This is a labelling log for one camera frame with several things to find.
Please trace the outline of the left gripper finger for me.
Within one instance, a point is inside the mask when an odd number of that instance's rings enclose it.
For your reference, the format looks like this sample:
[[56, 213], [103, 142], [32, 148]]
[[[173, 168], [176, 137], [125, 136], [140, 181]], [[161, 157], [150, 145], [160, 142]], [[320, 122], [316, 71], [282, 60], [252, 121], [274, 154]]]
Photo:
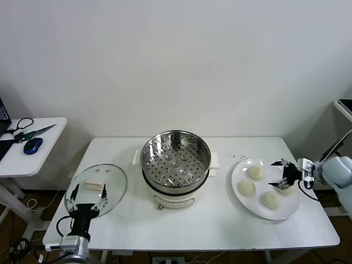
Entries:
[[102, 210], [103, 208], [105, 208], [107, 202], [108, 202], [107, 190], [106, 190], [106, 184], [104, 184], [102, 192], [101, 192], [101, 194], [100, 194], [100, 196], [98, 198], [98, 201], [93, 206], [93, 210], [94, 211]]
[[76, 211], [78, 209], [76, 205], [76, 197], [79, 191], [79, 184], [76, 184], [75, 188], [71, 191], [68, 198], [65, 198], [65, 206], [68, 211]]

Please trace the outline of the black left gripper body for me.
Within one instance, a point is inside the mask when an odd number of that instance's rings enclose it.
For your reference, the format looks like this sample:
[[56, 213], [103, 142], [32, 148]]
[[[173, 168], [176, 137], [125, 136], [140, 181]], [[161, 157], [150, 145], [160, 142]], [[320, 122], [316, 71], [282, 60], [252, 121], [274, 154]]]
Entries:
[[95, 207], [93, 203], [77, 204], [77, 210], [69, 213], [74, 222], [71, 232], [68, 235], [90, 236], [90, 222], [99, 216], [99, 209], [95, 209]]

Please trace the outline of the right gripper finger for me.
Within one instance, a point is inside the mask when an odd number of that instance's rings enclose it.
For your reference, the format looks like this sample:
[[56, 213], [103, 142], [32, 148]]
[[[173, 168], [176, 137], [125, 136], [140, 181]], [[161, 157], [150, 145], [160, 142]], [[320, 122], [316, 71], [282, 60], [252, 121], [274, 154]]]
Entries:
[[271, 163], [271, 166], [283, 166], [286, 168], [291, 168], [294, 166], [292, 162], [286, 161], [285, 159], [281, 158], [279, 161], [275, 161]]
[[289, 187], [291, 187], [293, 185], [293, 182], [291, 180], [289, 180], [287, 177], [284, 177], [282, 180], [280, 180], [278, 182], [270, 182], [268, 184], [277, 188], [277, 189], [285, 190], [285, 189], [288, 189]]

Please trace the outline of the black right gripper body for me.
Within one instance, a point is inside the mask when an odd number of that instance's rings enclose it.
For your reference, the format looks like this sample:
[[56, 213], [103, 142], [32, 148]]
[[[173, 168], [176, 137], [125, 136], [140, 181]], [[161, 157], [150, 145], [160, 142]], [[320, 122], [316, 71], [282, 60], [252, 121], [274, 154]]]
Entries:
[[283, 180], [286, 185], [294, 185], [296, 181], [301, 180], [301, 171], [297, 169], [295, 164], [288, 163], [283, 169]]

